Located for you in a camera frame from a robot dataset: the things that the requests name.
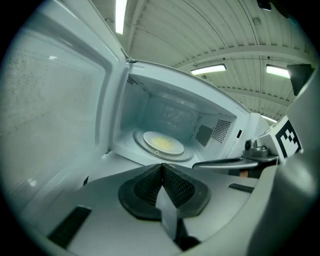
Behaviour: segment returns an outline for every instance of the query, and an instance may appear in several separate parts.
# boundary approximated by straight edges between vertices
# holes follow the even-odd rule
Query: black strip
[[[241,133],[242,133],[242,130],[239,130],[238,135],[236,136],[238,139],[240,138]]]
[[[186,226],[182,218],[178,218],[176,226],[176,236],[173,240],[182,251],[186,251],[194,246],[199,245],[201,242],[193,236],[189,236]]]
[[[66,249],[90,213],[91,210],[88,208],[76,207],[48,238],[58,246]]]
[[[279,142],[279,146],[280,146],[281,152],[282,152],[282,154],[283,154],[283,157],[286,158],[288,155],[287,155],[285,146],[283,145],[282,141]]]
[[[229,188],[234,189],[234,190],[247,192],[247,193],[252,193],[252,191],[254,191],[254,189],[255,189],[252,186],[245,186],[245,185],[240,185],[240,184],[236,184],[236,183],[230,184]]]
[[[86,177],[86,179],[84,180],[84,182],[83,182],[83,186],[84,186],[84,185],[86,185],[86,184],[88,183],[88,179],[89,179],[89,176],[88,176],[88,177]]]

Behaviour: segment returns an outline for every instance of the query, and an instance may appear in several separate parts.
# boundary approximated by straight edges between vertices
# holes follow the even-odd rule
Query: black mesh
[[[195,187],[172,171],[164,168],[162,177],[163,187],[176,208],[186,203],[195,194]]]
[[[162,186],[161,179],[160,169],[155,170],[134,185],[133,190],[135,195],[148,204],[155,206],[159,190]]]

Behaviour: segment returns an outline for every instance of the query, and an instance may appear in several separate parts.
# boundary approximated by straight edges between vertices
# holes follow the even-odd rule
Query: open microwave door
[[[126,56],[90,1],[69,3],[41,4],[2,62],[2,176],[17,210],[53,178],[79,175],[109,147]]]

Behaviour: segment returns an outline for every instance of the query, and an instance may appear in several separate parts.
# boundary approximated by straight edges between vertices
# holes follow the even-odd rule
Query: ceiling light
[[[116,0],[115,2],[115,32],[124,33],[124,23],[128,0]]]
[[[288,70],[280,66],[266,65],[266,72],[284,78],[290,78]]]
[[[226,66],[224,64],[219,64],[219,65],[197,68],[197,69],[191,70],[191,73],[193,75],[199,75],[199,74],[203,74],[203,73],[225,71],[225,70],[227,70]]]
[[[269,121],[271,121],[271,122],[274,122],[274,123],[276,123],[276,122],[278,122],[277,120],[274,120],[274,119],[272,119],[272,118],[270,118],[270,117],[267,117],[267,116],[265,116],[265,115],[261,115],[264,119],[267,119],[267,120],[269,120]]]

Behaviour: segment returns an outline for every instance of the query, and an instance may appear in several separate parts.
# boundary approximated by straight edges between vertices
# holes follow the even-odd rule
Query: microwave
[[[88,180],[238,158],[269,129],[205,80],[127,56],[90,1],[42,4],[12,41],[0,79],[3,191],[35,228]]]

